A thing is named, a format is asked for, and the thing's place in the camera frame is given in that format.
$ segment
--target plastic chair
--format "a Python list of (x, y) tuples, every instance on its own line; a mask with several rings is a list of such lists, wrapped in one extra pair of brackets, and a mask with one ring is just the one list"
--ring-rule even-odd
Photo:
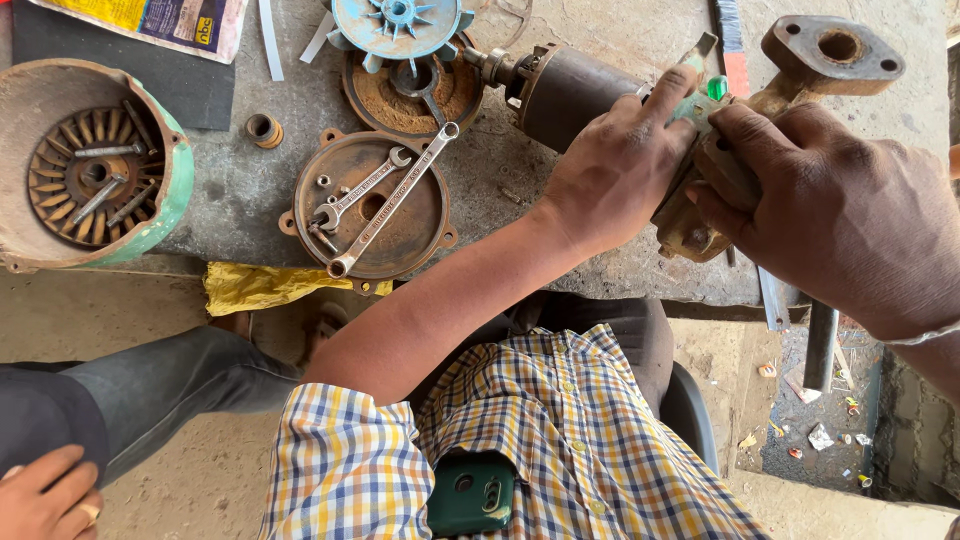
[(673, 363), (670, 383), (660, 402), (660, 420), (704, 460), (713, 474), (720, 476), (707, 403), (697, 381), (677, 362)]

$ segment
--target checkered shirt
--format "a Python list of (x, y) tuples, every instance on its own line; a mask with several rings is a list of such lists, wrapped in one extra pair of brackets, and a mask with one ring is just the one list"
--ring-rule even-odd
[(299, 386), (273, 455), (260, 538), (429, 538), (432, 467), (452, 449), (516, 466), (513, 517), (489, 537), (766, 537), (654, 418), (607, 325), (465, 352), (416, 420), (359, 392)]

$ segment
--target open-end wrench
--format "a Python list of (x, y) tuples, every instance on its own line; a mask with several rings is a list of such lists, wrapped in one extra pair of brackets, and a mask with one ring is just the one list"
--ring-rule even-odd
[(403, 146), (391, 148), (390, 157), (387, 158), (382, 165), (377, 167), (375, 171), (371, 172), (370, 176), (357, 187), (351, 189), (339, 201), (332, 205), (324, 203), (318, 206), (317, 209), (313, 211), (315, 219), (321, 219), (323, 215), (326, 215), (327, 218), (326, 223), (323, 223), (320, 228), (325, 231), (333, 231), (336, 229), (337, 226), (340, 225), (340, 216), (342, 216), (353, 203), (359, 201), (360, 198), (373, 189), (375, 185), (380, 184), (380, 181), (387, 178), (388, 174), (410, 164), (410, 158), (400, 157), (400, 150), (404, 149)]
[(383, 204), (383, 207), (376, 213), (376, 216), (370, 220), (370, 223), (367, 224), (363, 232), (357, 236), (357, 239), (353, 241), (349, 249), (344, 252), (343, 255), (333, 259), (326, 266), (326, 273), (329, 274), (331, 278), (340, 279), (353, 268), (353, 264), (363, 255), (364, 250), (373, 242), (377, 233), (383, 229), (383, 226), (387, 223), (387, 220), (390, 219), (390, 216), (394, 215), (396, 207), (400, 206), (400, 203), (407, 197), (410, 190), (414, 188), (414, 185), (417, 184), (417, 181), (420, 180), (423, 173), (430, 168), (430, 164), (437, 158), (437, 155), (440, 154), (440, 151), (443, 150), (447, 142), (457, 138), (459, 135), (460, 126), (454, 122), (447, 122), (440, 128), (440, 132), (430, 141), (430, 145), (426, 147), (426, 150), (423, 151), (423, 154), (421, 154), (417, 162), (414, 163), (413, 168), (410, 169), (407, 176), (403, 177), (403, 180), (396, 186), (394, 192), (387, 198), (387, 202)]

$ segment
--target yellow plastic bag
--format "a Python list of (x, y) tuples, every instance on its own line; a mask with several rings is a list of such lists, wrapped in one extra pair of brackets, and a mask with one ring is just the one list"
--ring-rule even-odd
[[(334, 280), (324, 270), (273, 268), (237, 262), (208, 262), (204, 289), (209, 301), (206, 310), (214, 317), (234, 311), (283, 306), (320, 287), (352, 289), (350, 280)], [(381, 282), (374, 291), (384, 296), (394, 290), (391, 281)]]

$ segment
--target phone case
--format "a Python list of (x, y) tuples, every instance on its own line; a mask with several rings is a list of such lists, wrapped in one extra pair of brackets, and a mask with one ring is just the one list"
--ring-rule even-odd
[(448, 455), (434, 470), (426, 524), (434, 536), (507, 526), (514, 507), (514, 464), (497, 452)]

